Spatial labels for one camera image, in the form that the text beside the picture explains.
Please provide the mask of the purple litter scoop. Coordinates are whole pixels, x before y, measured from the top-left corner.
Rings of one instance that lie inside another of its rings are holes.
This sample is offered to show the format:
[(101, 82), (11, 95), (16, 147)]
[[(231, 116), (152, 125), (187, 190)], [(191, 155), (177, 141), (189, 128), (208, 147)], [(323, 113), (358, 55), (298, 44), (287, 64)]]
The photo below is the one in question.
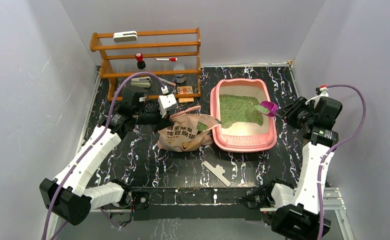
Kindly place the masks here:
[(277, 113), (278, 106), (270, 101), (263, 101), (260, 103), (258, 111), (262, 114), (268, 116), (268, 117), (278, 117), (279, 114)]

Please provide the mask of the cat litter bag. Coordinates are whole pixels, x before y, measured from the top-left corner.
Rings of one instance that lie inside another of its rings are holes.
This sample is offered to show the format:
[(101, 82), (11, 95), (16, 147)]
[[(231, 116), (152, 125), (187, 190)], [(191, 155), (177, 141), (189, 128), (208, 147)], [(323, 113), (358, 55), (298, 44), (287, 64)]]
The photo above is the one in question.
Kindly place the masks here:
[(221, 122), (208, 114), (199, 114), (201, 106), (193, 106), (170, 116), (173, 126), (160, 130), (157, 146), (171, 152), (192, 152), (213, 143), (209, 132)]

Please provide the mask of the orange wooden shelf rack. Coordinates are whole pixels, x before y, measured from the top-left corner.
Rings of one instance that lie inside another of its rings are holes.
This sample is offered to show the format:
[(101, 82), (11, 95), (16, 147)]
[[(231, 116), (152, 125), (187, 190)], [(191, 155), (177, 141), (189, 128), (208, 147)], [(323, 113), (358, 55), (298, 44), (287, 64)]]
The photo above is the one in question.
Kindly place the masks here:
[[(161, 77), (173, 78), (175, 74), (186, 74), (194, 80), (186, 80), (193, 87), (192, 94), (177, 98), (199, 98), (201, 96), (201, 31), (199, 28), (137, 31), (138, 39), (128, 42), (114, 42), (114, 33), (93, 33), (89, 49), (101, 56), (99, 76), (109, 81), (107, 99), (112, 100), (118, 87), (118, 80), (138, 72), (152, 72)], [(142, 53), (145, 69), (137, 67), (136, 53)], [(156, 61), (156, 58), (178, 58), (178, 61)], [(174, 71), (175, 65), (184, 65), (186, 70)]]

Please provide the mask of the pink cat litter box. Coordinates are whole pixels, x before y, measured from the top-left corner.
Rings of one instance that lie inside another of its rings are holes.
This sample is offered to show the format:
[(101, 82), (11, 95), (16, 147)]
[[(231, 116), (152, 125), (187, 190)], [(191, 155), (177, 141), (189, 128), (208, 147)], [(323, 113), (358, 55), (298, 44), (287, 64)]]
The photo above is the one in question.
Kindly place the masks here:
[[(266, 84), (261, 79), (222, 79), (210, 93), (210, 115), (222, 120), (224, 105), (220, 103), (221, 95), (250, 97), (258, 103), (270, 101)], [(272, 148), (277, 141), (276, 121), (253, 109), (252, 116), (260, 115), (260, 124), (254, 121), (237, 121), (228, 128), (219, 125), (212, 129), (213, 140), (222, 150), (228, 152), (260, 152)]]

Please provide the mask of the grey bag sealing clip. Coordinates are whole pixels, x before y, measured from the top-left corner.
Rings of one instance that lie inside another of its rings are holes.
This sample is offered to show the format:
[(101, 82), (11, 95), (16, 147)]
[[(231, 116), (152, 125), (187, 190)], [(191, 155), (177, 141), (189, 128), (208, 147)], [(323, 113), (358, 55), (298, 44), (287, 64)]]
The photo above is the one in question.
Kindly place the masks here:
[(202, 162), (202, 165), (205, 166), (219, 181), (221, 181), (226, 187), (230, 187), (230, 181), (224, 177), (225, 170), (220, 166), (212, 166), (206, 160)]

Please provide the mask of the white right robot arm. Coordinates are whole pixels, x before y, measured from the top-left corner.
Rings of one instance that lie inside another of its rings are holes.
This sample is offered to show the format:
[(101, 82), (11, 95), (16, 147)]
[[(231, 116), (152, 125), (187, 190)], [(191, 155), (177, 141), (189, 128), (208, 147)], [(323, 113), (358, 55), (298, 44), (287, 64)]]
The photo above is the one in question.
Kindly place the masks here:
[(305, 140), (297, 186), (277, 178), (241, 198), (251, 209), (274, 208), (264, 213), (263, 221), (288, 240), (316, 240), (331, 227), (331, 221), (324, 218), (323, 196), (328, 164), (339, 141), (332, 128), (342, 108), (341, 102), (326, 96), (313, 100), (300, 97), (284, 108), (269, 101), (256, 107), (260, 113), (280, 117), (301, 130)]

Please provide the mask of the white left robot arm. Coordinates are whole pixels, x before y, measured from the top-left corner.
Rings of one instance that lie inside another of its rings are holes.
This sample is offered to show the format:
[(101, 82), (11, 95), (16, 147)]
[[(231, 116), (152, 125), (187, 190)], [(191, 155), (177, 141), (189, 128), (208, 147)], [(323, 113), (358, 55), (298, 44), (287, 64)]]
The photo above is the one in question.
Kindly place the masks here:
[(89, 140), (74, 159), (54, 179), (44, 179), (40, 186), (47, 209), (76, 226), (91, 210), (113, 204), (132, 205), (131, 187), (120, 180), (88, 188), (87, 184), (109, 153), (136, 125), (153, 125), (154, 131), (171, 126), (169, 112), (177, 107), (175, 95), (160, 95), (157, 110), (148, 111), (151, 100), (141, 88), (128, 88), (121, 101), (113, 100), (107, 116), (101, 118)]

